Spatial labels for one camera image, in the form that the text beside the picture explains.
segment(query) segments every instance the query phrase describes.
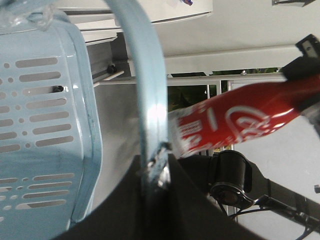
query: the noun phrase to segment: metal bar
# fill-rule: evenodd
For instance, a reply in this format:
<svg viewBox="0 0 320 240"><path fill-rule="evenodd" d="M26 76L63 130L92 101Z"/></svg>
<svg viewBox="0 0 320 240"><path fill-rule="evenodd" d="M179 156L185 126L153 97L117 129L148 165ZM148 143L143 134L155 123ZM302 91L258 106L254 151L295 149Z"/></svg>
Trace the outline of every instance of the metal bar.
<svg viewBox="0 0 320 240"><path fill-rule="evenodd" d="M252 82L283 82L286 78L280 72L257 73L247 75L212 75L212 76L192 76L192 77L169 77L167 86L197 86L197 85L217 85L220 81L231 81L230 84L249 84ZM102 85L136 84L135 77L120 77L117 80L102 82Z"/></svg>
<svg viewBox="0 0 320 240"><path fill-rule="evenodd" d="M122 74L124 74L125 73L125 71L118 71L118 72L116 72L116 73L114 73L114 74L112 74L112 75L110 75L110 76L108 76L108 77L106 77L106 78L104 78L104 79L102 79L102 80L99 80L99 81L97 81L97 82L95 82L94 84L93 84L93 87L95 88L95 87L98 87L99 85L101 85L101 82L103 82L103 81L110 81L110 80L112 80L112 79L114 79L114 78L116 78L116 77L118 77L118 76L120 76L120 75L122 75Z"/></svg>

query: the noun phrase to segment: white wall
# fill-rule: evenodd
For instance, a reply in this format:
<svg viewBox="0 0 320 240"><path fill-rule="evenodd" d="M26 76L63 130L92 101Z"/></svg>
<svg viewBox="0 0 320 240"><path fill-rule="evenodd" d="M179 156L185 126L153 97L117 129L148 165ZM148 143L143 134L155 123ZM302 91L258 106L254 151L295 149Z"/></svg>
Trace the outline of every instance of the white wall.
<svg viewBox="0 0 320 240"><path fill-rule="evenodd" d="M271 0L213 0L209 17L155 28L168 73L282 67L299 55L297 41L310 33L320 37L319 9L320 1L294 7L272 6Z"/></svg>

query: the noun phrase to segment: basket slot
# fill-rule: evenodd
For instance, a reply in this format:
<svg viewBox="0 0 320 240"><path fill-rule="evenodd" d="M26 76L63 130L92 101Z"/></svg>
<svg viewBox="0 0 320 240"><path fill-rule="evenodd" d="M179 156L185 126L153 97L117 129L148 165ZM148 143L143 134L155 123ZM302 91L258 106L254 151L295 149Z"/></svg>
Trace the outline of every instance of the basket slot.
<svg viewBox="0 0 320 240"><path fill-rule="evenodd" d="M0 100L5 99L7 97L7 94L5 92L0 92Z"/></svg>
<svg viewBox="0 0 320 240"><path fill-rule="evenodd" d="M44 197L52 197L52 196L62 196L69 194L69 190L59 190L59 191L45 191L45 192L36 192L29 193L24 195L23 199L35 199L35 198L44 198Z"/></svg>
<svg viewBox="0 0 320 240"><path fill-rule="evenodd" d="M63 136L63 137L49 138L45 140L36 141L35 145L37 147L46 147L51 145L70 143L70 142L73 142L73 140L74 140L73 136Z"/></svg>
<svg viewBox="0 0 320 240"><path fill-rule="evenodd" d="M53 200L53 201L39 201L31 203L22 203L15 207L17 210L26 210L34 208L53 207L66 204L66 200Z"/></svg>
<svg viewBox="0 0 320 240"><path fill-rule="evenodd" d="M17 181L18 181L18 178L16 177L0 179L0 184L13 184Z"/></svg>
<svg viewBox="0 0 320 240"><path fill-rule="evenodd" d="M0 193L6 193L12 190L11 186L0 187Z"/></svg>
<svg viewBox="0 0 320 240"><path fill-rule="evenodd" d="M8 145L8 146L0 146L0 153L9 153L9 152L14 152L20 150L20 145L19 144L13 144L13 145Z"/></svg>
<svg viewBox="0 0 320 240"><path fill-rule="evenodd" d="M35 96L35 95L42 95L42 94L55 94L62 92L64 90L63 86L43 86L43 87L33 87L27 88L22 91L23 95L25 96Z"/></svg>
<svg viewBox="0 0 320 240"><path fill-rule="evenodd" d="M28 83L28 82L35 82L35 81L59 79L60 77L61 77L61 73L59 71L50 71L50 72L40 72L40 73L21 75L19 76L19 80L22 83Z"/></svg>
<svg viewBox="0 0 320 240"><path fill-rule="evenodd" d="M48 134L48 133L67 131L67 130L70 130L71 127L72 127L71 124L53 125L53 126L35 128L33 129L32 132L35 135Z"/></svg>
<svg viewBox="0 0 320 240"><path fill-rule="evenodd" d="M74 173L52 174L52 175L35 176L33 180L45 181L45 180L56 180L56 179L71 179L74 176L75 176Z"/></svg>
<svg viewBox="0 0 320 240"><path fill-rule="evenodd" d="M42 101L34 101L26 104L26 108L33 109L42 109L42 108L52 108L56 106L63 106L67 103L65 98L51 99L51 100L42 100Z"/></svg>
<svg viewBox="0 0 320 240"><path fill-rule="evenodd" d="M0 114L5 114L10 112L10 107L8 106L0 106Z"/></svg>
<svg viewBox="0 0 320 240"><path fill-rule="evenodd" d="M49 121L49 120L65 119L68 117L69 117L69 112L60 111L60 112L33 115L29 118L29 120L32 123L37 123L37 122L43 122L43 121Z"/></svg>
<svg viewBox="0 0 320 240"><path fill-rule="evenodd" d="M72 184L71 181L54 182L54 183L43 183L43 184L33 184L28 187L28 189L44 189L44 188L57 188L66 187Z"/></svg>
<svg viewBox="0 0 320 240"><path fill-rule="evenodd" d="M46 58L19 60L15 62L15 66L21 69L21 68L32 68L32 67L39 67L39 66L55 65L57 63L58 63L58 59L56 57L46 57Z"/></svg>
<svg viewBox="0 0 320 240"><path fill-rule="evenodd" d="M14 124L14 121L12 119L4 119L0 120L0 127L9 127Z"/></svg>
<svg viewBox="0 0 320 240"><path fill-rule="evenodd" d="M12 132L6 132L6 133L0 133L0 141L1 140L7 140L7 139L15 139L17 137L17 133Z"/></svg>

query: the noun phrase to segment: grey floor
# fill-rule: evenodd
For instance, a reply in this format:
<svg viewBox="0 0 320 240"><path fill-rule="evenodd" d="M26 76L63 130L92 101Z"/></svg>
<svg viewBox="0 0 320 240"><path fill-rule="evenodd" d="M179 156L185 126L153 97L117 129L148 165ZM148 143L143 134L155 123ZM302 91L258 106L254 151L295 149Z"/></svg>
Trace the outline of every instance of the grey floor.
<svg viewBox="0 0 320 240"><path fill-rule="evenodd" d="M123 76L130 76L125 40L120 33L113 42L87 47L93 81L104 76L108 65L115 64ZM97 207L115 188L139 154L137 94L135 85L99 85L95 88L102 144L102 170L95 189Z"/></svg>
<svg viewBox="0 0 320 240"><path fill-rule="evenodd" d="M135 85L100 85L95 88L103 162L93 207L115 188L139 154L139 129Z"/></svg>

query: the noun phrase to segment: light blue plastic basket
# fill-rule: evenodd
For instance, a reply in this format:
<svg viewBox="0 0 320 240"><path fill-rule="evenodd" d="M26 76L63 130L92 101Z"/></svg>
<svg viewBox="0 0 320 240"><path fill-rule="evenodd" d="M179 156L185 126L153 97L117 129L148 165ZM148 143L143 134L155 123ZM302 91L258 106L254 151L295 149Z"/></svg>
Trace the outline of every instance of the light blue plastic basket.
<svg viewBox="0 0 320 240"><path fill-rule="evenodd" d="M51 239L86 216L101 169L86 45L58 12L46 31L0 30L0 46L0 240Z"/></svg>

